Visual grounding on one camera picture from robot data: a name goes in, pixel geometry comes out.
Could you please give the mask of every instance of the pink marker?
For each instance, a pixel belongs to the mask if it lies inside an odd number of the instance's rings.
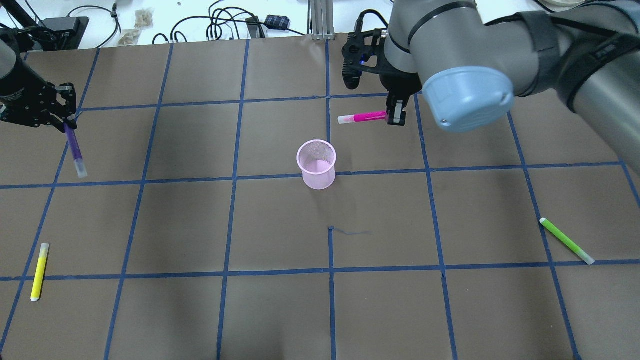
[[[345,115],[338,117],[338,124],[349,124],[350,122],[362,122],[373,120],[385,120],[387,118],[386,111],[377,111],[375,113]]]

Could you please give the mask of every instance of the white marker cap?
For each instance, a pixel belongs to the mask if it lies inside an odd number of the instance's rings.
[[[338,116],[338,124],[349,124],[350,122],[356,122],[353,115]]]

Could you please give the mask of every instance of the green marker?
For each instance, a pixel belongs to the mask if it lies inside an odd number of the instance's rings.
[[[571,249],[576,255],[578,255],[587,265],[591,265],[596,261],[589,256],[584,250],[580,249],[576,243],[574,243],[567,235],[565,235],[562,231],[560,231],[551,221],[546,218],[541,218],[540,223],[545,229],[549,230],[556,238],[560,239],[569,249]]]

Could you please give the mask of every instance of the purple marker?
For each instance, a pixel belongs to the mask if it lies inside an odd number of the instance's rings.
[[[71,127],[69,127],[69,125],[67,125],[67,123],[64,123],[64,125],[67,142],[69,143],[71,153],[74,156],[74,165],[76,166],[76,172],[78,173],[78,178],[82,179],[88,174],[86,172],[86,167],[84,167],[84,160],[82,159],[82,153],[80,153],[80,146],[78,146],[76,133]]]

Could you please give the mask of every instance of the yellow marker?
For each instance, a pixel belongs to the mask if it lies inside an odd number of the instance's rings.
[[[44,280],[44,268],[47,267],[47,256],[49,255],[49,244],[40,246],[40,257],[38,258],[38,266],[36,267],[36,276],[33,279],[33,289],[31,289],[31,301],[40,300],[40,292],[42,292],[42,281]]]

